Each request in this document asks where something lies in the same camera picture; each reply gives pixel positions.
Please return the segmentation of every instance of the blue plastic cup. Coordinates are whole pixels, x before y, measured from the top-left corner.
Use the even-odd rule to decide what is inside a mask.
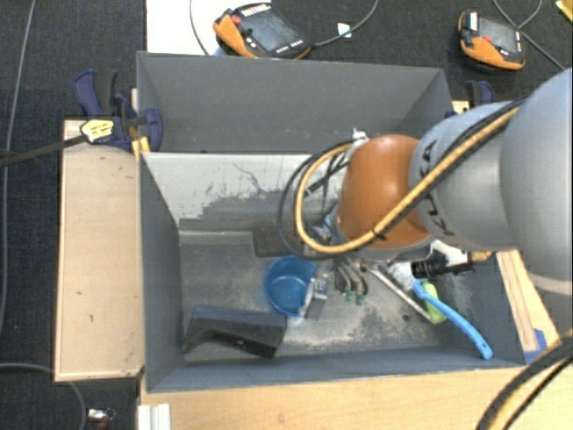
[[[297,256],[285,256],[273,262],[264,278],[265,295],[281,314],[300,316],[306,295],[318,267]]]

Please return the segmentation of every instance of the gray bin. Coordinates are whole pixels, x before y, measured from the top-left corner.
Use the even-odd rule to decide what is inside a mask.
[[[430,325],[379,282],[362,306],[334,288],[319,321],[289,320],[273,360],[204,344],[185,355],[196,305],[270,311],[272,262],[253,237],[309,151],[369,135],[419,137],[450,111],[430,68],[138,54],[139,107],[157,106],[161,152],[140,164],[148,391],[199,390],[523,365],[494,261],[443,280],[440,296],[482,333],[484,361],[453,325]]]

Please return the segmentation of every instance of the gray robot arm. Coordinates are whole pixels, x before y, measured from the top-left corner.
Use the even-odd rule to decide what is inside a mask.
[[[536,90],[506,130],[417,206],[424,226],[467,251],[518,249],[550,313],[571,325],[571,69]],[[507,103],[477,107],[436,125],[416,147],[415,185],[475,122]]]

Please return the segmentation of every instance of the black carpet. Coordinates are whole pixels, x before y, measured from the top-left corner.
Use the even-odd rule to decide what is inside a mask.
[[[571,66],[571,24],[544,0],[525,31],[562,64]],[[312,41],[335,35],[338,22],[356,23],[372,0],[273,0]],[[535,0],[500,0],[517,22]],[[518,73],[486,74],[468,66],[458,49],[462,10],[496,15],[490,0],[381,0],[372,19],[351,39],[312,51],[309,59],[443,68],[454,99],[465,82],[486,80],[498,99],[529,94],[557,68],[530,50]],[[18,59],[30,0],[0,0],[0,148],[13,101]],[[65,116],[77,115],[72,80],[84,70],[116,69],[118,89],[135,86],[135,51],[145,48],[145,0],[38,0],[31,26],[15,120],[13,149],[26,151],[61,138]],[[10,169],[8,306],[0,361],[51,366],[56,318],[59,157]],[[88,407],[118,411],[115,428],[135,427],[134,380],[80,383]],[[73,395],[42,374],[0,373],[0,427],[75,428]]]

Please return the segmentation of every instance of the metal rod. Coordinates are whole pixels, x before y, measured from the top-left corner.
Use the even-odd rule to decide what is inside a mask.
[[[402,288],[400,288],[398,285],[396,285],[391,279],[389,279],[386,275],[384,275],[379,270],[373,269],[370,267],[368,267],[367,269],[368,269],[368,272],[370,272],[372,276],[374,276],[376,279],[380,280],[383,284],[385,284],[388,288],[390,288],[394,293],[396,293],[399,297],[401,297],[404,301],[406,301],[406,303],[408,305],[410,305],[424,319],[426,319],[428,322],[433,324],[433,320],[430,317],[430,315],[428,315],[428,313],[418,303],[416,303],[414,301],[414,299],[409,297],[406,294],[406,292],[404,292],[404,290],[402,290]]]

